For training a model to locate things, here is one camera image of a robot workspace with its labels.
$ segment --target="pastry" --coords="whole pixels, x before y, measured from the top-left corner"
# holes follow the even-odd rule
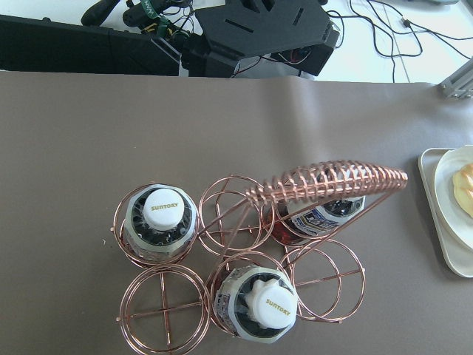
[[[473,218],[473,163],[454,173],[453,193],[460,207]]]

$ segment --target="plate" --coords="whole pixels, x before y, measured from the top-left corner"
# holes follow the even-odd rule
[[[454,237],[449,229],[440,221],[438,208],[434,202],[434,174],[438,161],[451,149],[431,148],[419,157],[419,171],[421,173],[423,187],[425,188],[430,212],[437,230],[443,258],[450,269],[459,276],[473,278],[473,250]]]
[[[473,163],[473,146],[446,152],[435,169],[434,195],[445,226],[473,250],[473,218],[455,199],[452,180],[454,173],[469,163]]]

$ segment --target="white tray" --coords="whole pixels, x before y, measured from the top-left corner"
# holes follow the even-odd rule
[[[460,243],[439,221],[434,198],[431,194],[437,163],[449,150],[451,149],[431,148],[426,150],[419,157],[419,170],[421,171],[423,187],[426,190],[430,211],[434,218],[438,239],[447,265],[454,273],[462,277],[473,277],[473,251]]]

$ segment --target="bottle label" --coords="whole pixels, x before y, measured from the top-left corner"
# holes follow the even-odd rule
[[[238,331],[235,328],[229,313],[229,308],[233,308],[233,306],[230,305],[231,293],[234,291],[232,290],[231,284],[235,283],[243,274],[246,274],[248,270],[252,268],[253,266],[246,266],[244,268],[235,268],[232,270],[223,281],[220,290],[217,291],[215,297],[214,307],[217,316],[222,320],[228,330],[231,330],[234,334],[238,334]]]
[[[328,220],[317,208],[292,216],[294,226],[303,233],[317,236],[340,226],[339,222]]]

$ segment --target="plastic bottle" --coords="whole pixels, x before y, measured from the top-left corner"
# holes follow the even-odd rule
[[[222,273],[223,281],[216,285],[219,289],[214,310],[219,321],[234,335],[272,343],[292,328],[298,297],[284,273],[259,266]]]
[[[182,189],[154,184],[130,199],[123,235],[138,256],[164,262],[189,247],[196,221],[197,208]]]
[[[304,238],[292,230],[307,237],[317,237],[329,234],[334,228],[354,218],[364,208],[365,197],[353,197],[346,200],[330,201],[321,206],[308,208],[312,203],[280,203],[277,208],[279,215],[285,217],[301,211],[283,222],[274,225],[272,235],[286,245],[296,245]]]

